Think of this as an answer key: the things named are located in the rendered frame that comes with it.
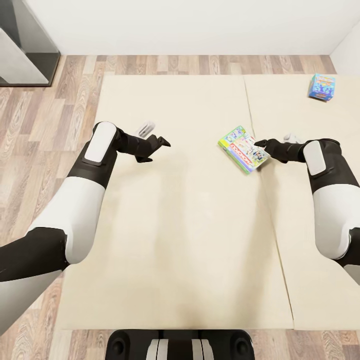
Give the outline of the robot trunk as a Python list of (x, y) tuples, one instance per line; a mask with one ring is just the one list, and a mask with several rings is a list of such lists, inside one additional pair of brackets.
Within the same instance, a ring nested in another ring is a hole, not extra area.
[(214, 360), (208, 339), (153, 339), (146, 360)]

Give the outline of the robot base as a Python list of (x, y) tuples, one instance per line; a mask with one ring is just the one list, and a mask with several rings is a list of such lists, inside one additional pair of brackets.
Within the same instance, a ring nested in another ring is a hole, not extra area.
[(146, 360), (153, 339), (204, 339), (214, 360), (255, 360), (249, 329), (111, 329), (105, 360)]

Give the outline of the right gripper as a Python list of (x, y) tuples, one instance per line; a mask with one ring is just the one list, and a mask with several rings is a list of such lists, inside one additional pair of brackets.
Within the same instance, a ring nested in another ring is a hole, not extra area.
[(292, 145), (293, 144), (282, 144), (276, 139), (265, 139), (254, 143), (254, 146), (265, 148), (265, 152), (283, 164), (287, 164), (288, 161), (291, 161), (287, 156), (287, 151)]

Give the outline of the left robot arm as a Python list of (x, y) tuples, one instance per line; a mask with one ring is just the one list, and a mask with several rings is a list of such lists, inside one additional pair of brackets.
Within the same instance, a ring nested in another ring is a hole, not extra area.
[(137, 163), (171, 144), (152, 134), (146, 121), (133, 136), (113, 123), (99, 122), (50, 203), (24, 237), (0, 247), (0, 337), (71, 264), (91, 251), (103, 198), (118, 152)]

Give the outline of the board game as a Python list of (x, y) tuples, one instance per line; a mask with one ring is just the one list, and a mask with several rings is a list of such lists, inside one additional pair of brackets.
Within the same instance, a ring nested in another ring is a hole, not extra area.
[(247, 173), (251, 173), (271, 157), (264, 147), (255, 146), (257, 141), (238, 126), (218, 141), (218, 144)]
[(329, 101), (335, 92), (336, 78), (315, 74), (312, 77), (309, 96)]

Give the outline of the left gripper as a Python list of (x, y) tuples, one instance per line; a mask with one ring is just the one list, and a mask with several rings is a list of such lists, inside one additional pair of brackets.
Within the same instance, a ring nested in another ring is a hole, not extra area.
[(149, 157), (161, 146), (171, 147), (171, 144), (162, 136), (157, 139), (156, 135), (152, 134), (148, 139), (142, 139), (137, 136), (136, 138), (138, 141), (138, 147), (133, 155), (135, 156), (137, 163), (152, 162), (153, 159)]

